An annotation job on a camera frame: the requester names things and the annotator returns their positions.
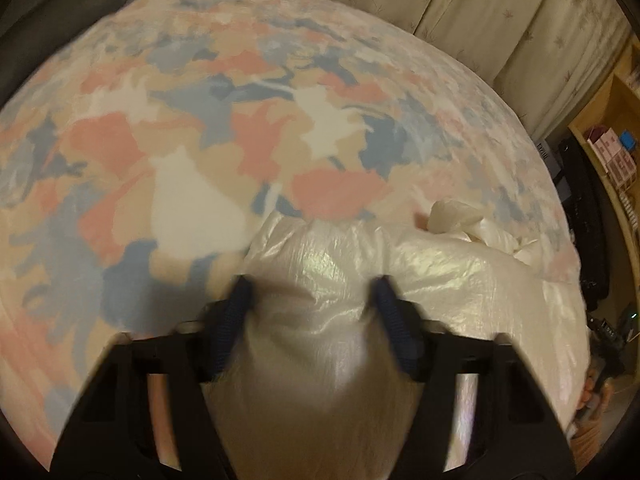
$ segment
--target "bed sheet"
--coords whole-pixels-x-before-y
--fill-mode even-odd
[[[193,319],[270,212],[413,224],[443,198],[577,284],[533,143],[446,54],[328,0],[135,0],[0,112],[0,408],[48,466],[113,334]]]

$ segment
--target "bed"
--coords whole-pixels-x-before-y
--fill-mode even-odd
[[[49,465],[117,332],[221,297],[285,216],[418,224],[479,205],[579,262],[515,113],[463,65],[328,0],[134,0],[0,111],[0,408]]]

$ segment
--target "beige curtain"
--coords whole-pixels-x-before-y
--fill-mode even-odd
[[[615,0],[336,0],[468,66],[545,139],[612,68],[630,34]]]

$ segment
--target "curtain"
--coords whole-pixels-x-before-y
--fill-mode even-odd
[[[534,140],[571,120],[630,35],[615,0],[336,0],[455,57],[503,98]]]

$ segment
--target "blue object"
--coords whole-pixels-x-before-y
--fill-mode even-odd
[[[633,151],[636,146],[636,140],[634,139],[634,136],[631,135],[629,130],[625,130],[624,132],[622,132],[622,135],[620,135],[620,142],[622,142],[622,145],[628,152]]]

